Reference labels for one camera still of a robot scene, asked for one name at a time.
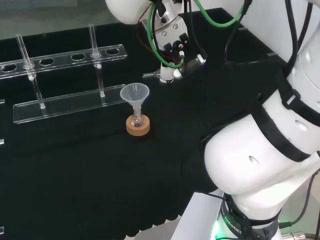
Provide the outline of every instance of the black strap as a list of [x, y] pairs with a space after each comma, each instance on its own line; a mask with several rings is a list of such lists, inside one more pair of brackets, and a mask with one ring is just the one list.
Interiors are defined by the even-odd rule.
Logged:
[[229, 230], [239, 239], [246, 239], [251, 233], [251, 222], [249, 219], [241, 218], [231, 214], [233, 208], [229, 205], [229, 211], [225, 202], [222, 202], [220, 212]]
[[266, 139], [288, 159], [300, 163], [310, 157], [309, 154], [296, 148], [280, 132], [260, 101], [256, 100], [251, 104], [250, 113]]
[[296, 114], [307, 120], [309, 123], [320, 127], [320, 113], [301, 101], [301, 95], [285, 78], [284, 74], [279, 71], [276, 76], [276, 84], [281, 96], [282, 104], [289, 110], [293, 110]]
[[[240, 209], [237, 207], [234, 199], [232, 198], [231, 195], [229, 194], [225, 194], [225, 199], [231, 203], [231, 205], [229, 205], [229, 212], [231, 214], [231, 216], [237, 220], [239, 219], [239, 213], [241, 213]], [[250, 222], [251, 222], [251, 226], [262, 226], [262, 225], [266, 225], [266, 224], [269, 224], [269, 223], [272, 223], [274, 220], [276, 220], [279, 215], [281, 213], [281, 210], [277, 213], [277, 215], [275, 215], [274, 217], [270, 218], [270, 219], [267, 219], [267, 220], [251, 220], [250, 219]]]

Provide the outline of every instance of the black cable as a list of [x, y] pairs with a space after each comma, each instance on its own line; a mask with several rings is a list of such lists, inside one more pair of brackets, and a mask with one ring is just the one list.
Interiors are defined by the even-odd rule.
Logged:
[[308, 3], [308, 7], [306, 9], [306, 14], [305, 14], [303, 27], [302, 27], [302, 30], [301, 30], [301, 33], [300, 33], [300, 37], [299, 37], [299, 40], [298, 40], [298, 49], [301, 48], [302, 43], [304, 42], [308, 27], [309, 27], [309, 23], [310, 23], [313, 7], [314, 7], [314, 5], [309, 2]]
[[186, 16], [188, 13], [188, 2], [187, 0], [183, 0], [183, 6], [184, 6], [184, 15]]
[[317, 240], [319, 238], [319, 232], [320, 232], [320, 211], [319, 211], [318, 223], [316, 226], [316, 231], [315, 231], [315, 236], [314, 236], [315, 240]]
[[234, 27], [232, 29], [232, 32], [231, 32], [231, 34], [230, 34], [230, 36], [229, 36], [229, 38], [228, 38], [228, 40], [226, 41], [226, 44], [225, 44], [225, 48], [224, 48], [224, 63], [228, 62], [228, 50], [229, 50], [230, 43], [231, 43], [232, 39], [235, 37], [235, 35], [236, 35], [237, 31], [238, 31], [239, 25], [240, 25], [242, 19], [244, 18], [244, 16], [247, 14], [248, 9], [249, 9], [251, 4], [252, 4], [252, 0], [244, 0], [244, 5], [243, 5], [241, 16], [238, 19], [238, 21], [235, 22]]
[[[193, 20], [193, 13], [192, 13], [192, 4], [191, 4], [191, 0], [189, 0], [189, 27], [190, 27], [190, 31], [191, 31], [191, 35], [189, 34], [189, 38], [194, 41], [194, 43], [196, 44], [197, 50], [198, 52], [201, 54], [203, 59], [207, 59], [208, 58], [208, 54], [206, 53], [206, 51], [200, 46], [197, 37], [196, 37], [196, 32], [195, 32], [195, 27], [194, 27], [194, 20]], [[184, 5], [184, 13], [186, 13], [186, 11], [188, 11], [188, 7], [186, 7], [186, 5]]]
[[289, 26], [290, 26], [290, 32], [291, 32], [291, 38], [292, 38], [292, 55], [286, 65], [285, 70], [285, 76], [289, 76], [292, 69], [295, 66], [297, 57], [298, 57], [298, 37], [297, 37], [297, 29], [296, 29], [296, 23], [295, 23], [295, 17], [292, 10], [291, 0], [285, 0], [285, 8], [286, 13], [288, 16]]
[[316, 235], [315, 234], [305, 233], [304, 235], [305, 235], [306, 239], [316, 239]]
[[228, 50], [229, 50], [230, 43], [231, 43], [232, 39], [234, 38], [236, 32], [238, 31], [238, 27], [239, 27], [242, 19], [244, 18], [244, 16], [245, 16], [245, 13], [242, 12], [240, 18], [238, 19], [238, 21], [236, 21], [228, 40], [226, 41], [226, 45], [224, 48], [224, 63], [226, 63], [228, 61]]
[[305, 203], [304, 203], [304, 206], [303, 206], [303, 209], [302, 209], [302, 212], [301, 212], [300, 216], [299, 216], [296, 220], [294, 220], [294, 221], [292, 221], [292, 222], [291, 222], [291, 221], [280, 222], [280, 223], [279, 223], [279, 228], [280, 228], [280, 229], [284, 229], [284, 228], [291, 227], [292, 225], [294, 225], [294, 224], [296, 224], [297, 222], [299, 222], [299, 221], [302, 219], [302, 217], [305, 215], [306, 210], [307, 210], [307, 207], [308, 207], [308, 203], [309, 203], [309, 198], [310, 198], [310, 194], [311, 194], [312, 184], [313, 184], [314, 179], [315, 179], [315, 177], [316, 177], [317, 174], [318, 174], [318, 171], [315, 172], [315, 173], [312, 175], [311, 179], [310, 179], [309, 186], [308, 186], [308, 191], [307, 191], [307, 193], [306, 193]]
[[157, 36], [156, 36], [156, 27], [155, 27], [155, 22], [156, 22], [156, 14], [157, 14], [157, 5], [154, 6], [154, 10], [153, 10], [153, 14], [152, 14], [152, 20], [151, 20], [151, 24], [152, 24], [152, 37], [154, 40], [154, 45], [156, 47], [156, 50], [159, 54], [161, 54], [160, 49], [159, 49], [159, 44], [157, 41]]
[[[224, 197], [222, 196], [217, 196], [217, 195], [213, 195], [213, 194], [210, 194], [210, 193], [204, 193], [204, 192], [200, 192], [201, 194], [205, 194], [205, 195], [208, 195], [208, 196], [211, 196], [211, 197], [214, 197], [214, 198], [217, 198], [217, 199], [221, 199], [223, 200], [229, 207], [231, 207], [232, 209], [237, 209], [235, 206], [233, 206], [233, 204], [231, 202], [229, 202], [227, 199], [225, 199]], [[250, 234], [251, 234], [251, 231], [252, 231], [252, 226], [251, 226], [251, 222], [250, 222], [250, 219], [245, 215], [243, 214], [242, 212], [238, 212], [238, 215], [242, 218], [244, 218], [247, 222], [247, 226], [244, 228], [246, 230], [246, 232], [242, 232], [242, 236], [243, 236], [243, 239], [247, 238]], [[231, 237], [221, 237], [221, 238], [218, 238], [216, 240], [223, 240], [223, 239], [226, 239], [226, 240], [239, 240], [238, 238], [231, 238]]]

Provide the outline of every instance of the metal connector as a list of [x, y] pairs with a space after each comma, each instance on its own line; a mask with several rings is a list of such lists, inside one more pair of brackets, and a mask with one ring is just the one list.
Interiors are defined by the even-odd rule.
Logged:
[[303, 232], [287, 233], [282, 235], [282, 240], [306, 240]]

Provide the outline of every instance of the plastic funnel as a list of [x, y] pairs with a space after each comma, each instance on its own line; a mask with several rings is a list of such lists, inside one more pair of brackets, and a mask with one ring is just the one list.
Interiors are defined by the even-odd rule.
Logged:
[[140, 110], [142, 103], [149, 96], [150, 90], [147, 85], [142, 83], [131, 83], [124, 86], [120, 91], [120, 96], [127, 101], [133, 109]]

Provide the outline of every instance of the green light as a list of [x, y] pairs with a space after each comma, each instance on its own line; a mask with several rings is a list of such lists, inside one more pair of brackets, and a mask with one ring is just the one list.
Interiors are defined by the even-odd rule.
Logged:
[[219, 225], [219, 220], [215, 221], [212, 231], [211, 231], [211, 238], [210, 240], [216, 240], [219, 238], [225, 237], [225, 234], [223, 233], [220, 225]]
[[220, 230], [220, 226], [218, 221], [215, 221], [213, 227], [212, 227], [212, 231], [211, 231], [211, 240], [215, 240], [216, 239], [216, 235], [219, 233]]

